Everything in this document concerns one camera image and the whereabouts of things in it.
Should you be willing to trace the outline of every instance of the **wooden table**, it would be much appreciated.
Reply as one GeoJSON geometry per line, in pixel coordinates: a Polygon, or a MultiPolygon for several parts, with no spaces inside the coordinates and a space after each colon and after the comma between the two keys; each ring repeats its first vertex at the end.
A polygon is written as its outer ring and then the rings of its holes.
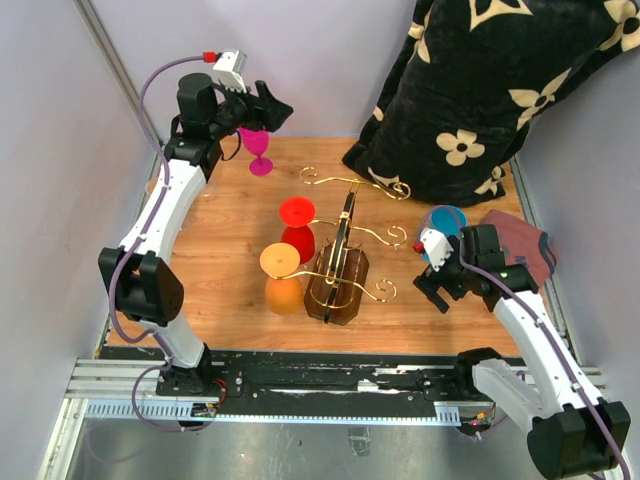
{"type": "MultiPolygon", "coordinates": [[[[353,141],[272,138],[267,156],[275,168],[266,177],[249,173],[251,156],[244,150],[233,161],[218,164],[185,220],[171,260],[171,268],[185,287],[184,309],[195,333],[214,349],[455,355],[490,346],[503,355],[517,355],[513,340],[480,298],[467,295],[451,303],[449,312],[442,315],[413,286],[426,263],[413,252],[412,237],[429,206],[413,200],[395,201],[364,186],[358,193],[354,224],[381,234],[397,224],[409,234],[397,251],[366,233],[351,234],[352,243],[363,243],[371,263],[367,286],[373,288],[376,280],[389,278],[398,288],[397,297],[381,304],[364,296],[359,315],[346,326],[311,319],[304,309],[287,317],[267,309],[266,275],[258,259],[266,246],[280,240],[284,229],[278,217],[280,204],[290,196],[305,196],[315,203],[316,218],[336,220],[349,185],[305,185],[299,172],[314,166],[319,178],[354,177],[340,161],[353,141]]],[[[224,146],[231,152],[234,140],[224,146]]],[[[506,197],[465,209],[470,224],[478,223],[494,208],[521,215],[510,173],[504,186],[506,197]]],[[[330,225],[312,228],[316,245],[335,233],[330,225]]],[[[308,277],[302,278],[306,286],[308,277]]],[[[139,331],[135,323],[123,323],[129,333],[139,331]]],[[[122,343],[117,334],[111,334],[109,344],[122,343]]]]}

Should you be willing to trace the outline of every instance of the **wooden base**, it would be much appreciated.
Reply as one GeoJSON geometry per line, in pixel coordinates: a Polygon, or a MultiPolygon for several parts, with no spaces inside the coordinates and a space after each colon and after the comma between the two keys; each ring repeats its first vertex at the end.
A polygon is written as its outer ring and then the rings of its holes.
{"type": "MultiPolygon", "coordinates": [[[[331,245],[324,247],[324,252],[318,253],[315,268],[316,273],[324,273],[329,266],[331,255],[331,245]]],[[[344,273],[342,278],[352,282],[365,285],[369,272],[369,260],[362,250],[349,250],[344,265],[344,273]]],[[[324,278],[311,277],[307,286],[307,293],[304,296],[304,306],[307,314],[311,318],[323,320],[324,323],[335,323],[337,325],[346,325],[353,320],[360,309],[360,301],[362,300],[362,290],[355,285],[348,283],[338,283],[337,294],[335,300],[330,305],[324,306],[329,302],[332,288],[324,278]]]]}
{"type": "MultiPolygon", "coordinates": [[[[226,152],[233,151],[235,141],[224,142],[226,152]]],[[[349,186],[342,182],[305,185],[298,175],[303,167],[314,166],[319,177],[355,177],[340,161],[354,141],[272,137],[266,155],[275,167],[265,177],[249,172],[253,156],[244,150],[216,166],[187,215],[170,265],[184,285],[184,312],[195,334],[211,349],[456,355],[493,347],[503,355],[517,355],[511,336],[481,298],[467,295],[452,302],[442,315],[413,286],[426,263],[413,252],[411,243],[431,205],[399,202],[367,187],[358,192],[354,225],[381,234],[391,225],[400,225],[409,239],[397,251],[364,232],[352,231],[350,241],[354,246],[364,244],[372,262],[369,277],[388,278],[398,288],[398,296],[383,304],[364,298],[358,316],[345,326],[311,321],[304,309],[289,316],[269,311],[258,259],[282,235],[279,206],[289,197],[303,196],[315,204],[316,218],[335,220],[349,186]]],[[[510,173],[504,186],[506,197],[463,209],[470,225],[479,223],[492,208],[521,216],[510,173]]],[[[317,245],[336,234],[332,225],[316,224],[312,229],[317,245]]],[[[123,320],[123,327],[130,335],[140,332],[134,322],[123,320]]],[[[124,344],[113,332],[109,343],[124,344]]],[[[147,338],[143,345],[155,342],[147,338]]]]}

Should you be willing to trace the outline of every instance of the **flower center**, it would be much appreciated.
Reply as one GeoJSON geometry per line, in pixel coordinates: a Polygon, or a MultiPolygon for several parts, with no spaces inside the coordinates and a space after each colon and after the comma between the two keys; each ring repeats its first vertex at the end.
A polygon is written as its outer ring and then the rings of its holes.
{"type": "Polygon", "coordinates": [[[541,95],[541,96],[538,97],[538,100],[536,100],[536,107],[540,108],[545,103],[547,103],[547,96],[546,95],[541,95]]]}
{"type": "Polygon", "coordinates": [[[624,22],[624,27],[622,27],[622,32],[625,35],[629,35],[630,33],[635,32],[638,27],[640,27],[640,20],[638,20],[636,17],[627,18],[627,20],[624,22]]]}

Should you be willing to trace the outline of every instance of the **floral pillow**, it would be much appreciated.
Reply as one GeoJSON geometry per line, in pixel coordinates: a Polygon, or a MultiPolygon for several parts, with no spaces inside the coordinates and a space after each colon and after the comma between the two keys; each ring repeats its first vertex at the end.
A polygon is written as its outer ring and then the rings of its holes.
{"type": "Polygon", "coordinates": [[[504,195],[532,117],[640,44],[631,0],[418,0],[404,45],[343,162],[431,203],[504,195]]]}

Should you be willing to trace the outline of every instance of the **gray wall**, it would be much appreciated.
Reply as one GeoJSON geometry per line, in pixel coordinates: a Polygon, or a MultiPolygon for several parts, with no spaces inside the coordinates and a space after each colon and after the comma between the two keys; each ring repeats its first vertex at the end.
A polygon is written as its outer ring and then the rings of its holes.
{"type": "Polygon", "coordinates": [[[32,479],[104,326],[97,255],[131,225],[151,157],[73,2],[2,6],[0,477],[32,479]]]}
{"type": "Polygon", "coordinates": [[[634,419],[640,469],[640,52],[596,73],[546,112],[520,154],[554,243],[556,278],[578,350],[634,419]]]}
{"type": "MultiPolygon", "coordinates": [[[[350,135],[371,115],[411,24],[411,0],[93,0],[138,89],[158,65],[203,50],[239,48],[243,74],[265,80],[295,113],[282,135],[350,135]]],[[[176,82],[163,74],[148,110],[167,135],[176,82]]],[[[201,71],[209,71],[204,64],[201,71]]]]}

